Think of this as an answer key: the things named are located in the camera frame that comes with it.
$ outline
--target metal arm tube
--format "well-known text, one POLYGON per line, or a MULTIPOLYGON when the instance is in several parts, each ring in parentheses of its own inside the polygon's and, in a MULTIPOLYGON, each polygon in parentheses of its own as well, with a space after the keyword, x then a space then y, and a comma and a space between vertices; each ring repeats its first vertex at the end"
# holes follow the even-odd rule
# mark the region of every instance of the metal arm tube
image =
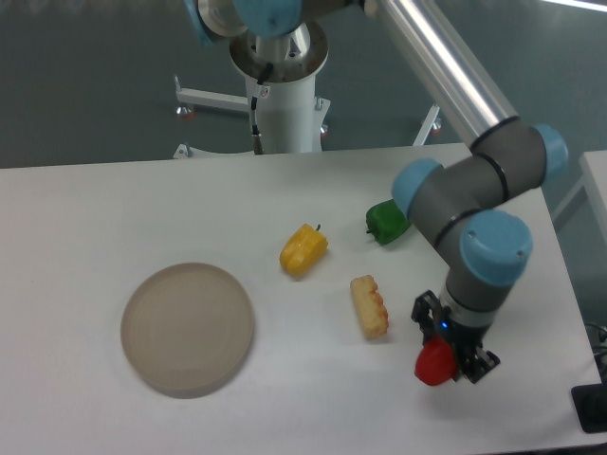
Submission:
POLYGON ((517 117, 432 0, 377 0, 377 17, 468 147, 517 117))

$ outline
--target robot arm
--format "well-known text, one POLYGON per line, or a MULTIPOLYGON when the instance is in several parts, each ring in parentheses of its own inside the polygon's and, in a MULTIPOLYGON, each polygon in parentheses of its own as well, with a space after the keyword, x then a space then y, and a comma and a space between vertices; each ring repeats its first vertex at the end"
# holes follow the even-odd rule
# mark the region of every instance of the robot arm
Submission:
POLYGON ((387 28, 472 153, 447 169, 416 161, 396 178, 393 197, 450 266, 440 296, 429 291, 414 305, 424 345, 446 341, 454 378, 476 382, 499 364, 483 336, 532 250, 523 221, 494 208, 562 171, 567 148, 550 127, 523 124, 433 0, 198 0, 196 14, 207 37, 248 27, 273 40, 351 4, 387 28))

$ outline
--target green bell pepper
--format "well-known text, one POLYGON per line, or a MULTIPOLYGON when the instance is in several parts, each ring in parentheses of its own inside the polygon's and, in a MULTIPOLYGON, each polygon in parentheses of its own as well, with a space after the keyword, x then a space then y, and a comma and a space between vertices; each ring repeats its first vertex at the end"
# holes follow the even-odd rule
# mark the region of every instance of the green bell pepper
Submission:
POLYGON ((367 233, 373 234, 380 245, 388 245, 409 228, 411 222, 396 206, 394 199, 372 206, 367 211, 367 233))

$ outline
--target black cable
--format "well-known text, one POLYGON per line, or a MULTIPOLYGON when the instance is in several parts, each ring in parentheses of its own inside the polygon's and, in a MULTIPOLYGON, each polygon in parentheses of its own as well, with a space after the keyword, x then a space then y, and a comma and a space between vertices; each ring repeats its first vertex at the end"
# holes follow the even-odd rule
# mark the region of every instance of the black cable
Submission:
POLYGON ((602 335, 598 336, 598 339, 601 343, 607 339, 607 329, 605 327, 601 327, 600 325, 595 324, 594 322, 585 322, 584 325, 586 327, 594 327, 595 329, 598 329, 602 332, 602 335))
MULTIPOLYGON (((273 64, 270 64, 270 63, 266 64, 264 71, 262 71, 262 74, 259 76, 259 79, 257 80, 257 85, 263 85, 264 82, 266 82, 269 79, 273 70, 274 70, 273 64)), ((252 96, 250 98, 250 115, 249 116, 250 116, 250 122, 251 122, 251 133, 253 134, 254 137, 258 138, 258 141, 261 141, 261 139, 259 138, 261 136, 261 133, 259 132, 259 126, 257 126, 257 97, 256 96, 252 96)), ((260 145, 260 147, 261 147, 261 151, 259 153, 262 154, 263 145, 260 145)))

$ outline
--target cable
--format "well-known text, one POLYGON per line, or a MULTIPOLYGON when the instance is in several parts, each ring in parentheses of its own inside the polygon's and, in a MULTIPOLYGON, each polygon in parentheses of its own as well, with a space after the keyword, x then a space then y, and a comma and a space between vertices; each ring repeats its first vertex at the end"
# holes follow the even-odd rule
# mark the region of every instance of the cable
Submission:
POLYGON ((594 322, 585 322, 584 325, 586 327, 594 327, 595 329, 599 329, 605 335, 605 338, 602 339, 601 341, 604 341, 605 339, 607 339, 607 328, 602 327, 598 324, 595 324, 594 322))
POLYGON ((259 76, 259 79, 257 80, 257 93, 254 94, 250 98, 249 119, 250 119, 250 123, 251 123, 251 134, 253 136, 253 151, 256 155, 264 154, 264 147, 262 146, 262 140, 261 140, 262 134, 259 131, 259 126, 257 126, 257 100, 259 99, 259 96, 262 93, 264 82, 266 82, 269 79, 273 70, 274 70, 273 64, 270 64, 270 63, 266 64, 264 71, 262 71, 262 74, 259 76))

